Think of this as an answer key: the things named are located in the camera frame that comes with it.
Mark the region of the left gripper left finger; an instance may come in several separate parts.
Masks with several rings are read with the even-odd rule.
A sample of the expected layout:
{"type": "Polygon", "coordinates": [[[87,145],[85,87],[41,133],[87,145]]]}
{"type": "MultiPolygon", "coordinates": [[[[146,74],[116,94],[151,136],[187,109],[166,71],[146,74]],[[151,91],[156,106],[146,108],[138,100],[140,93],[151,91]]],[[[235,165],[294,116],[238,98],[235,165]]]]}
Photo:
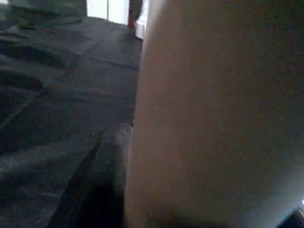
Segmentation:
{"type": "Polygon", "coordinates": [[[131,123],[103,129],[74,171],[49,228],[123,228],[131,123]]]}

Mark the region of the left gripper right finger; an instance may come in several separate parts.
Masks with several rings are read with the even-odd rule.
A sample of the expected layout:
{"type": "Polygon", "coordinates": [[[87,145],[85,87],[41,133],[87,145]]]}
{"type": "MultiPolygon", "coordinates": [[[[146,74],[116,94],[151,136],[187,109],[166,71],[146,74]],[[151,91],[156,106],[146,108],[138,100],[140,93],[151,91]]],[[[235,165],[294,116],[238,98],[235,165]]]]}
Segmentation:
{"type": "Polygon", "coordinates": [[[304,207],[298,207],[277,228],[304,228],[304,207]]]}

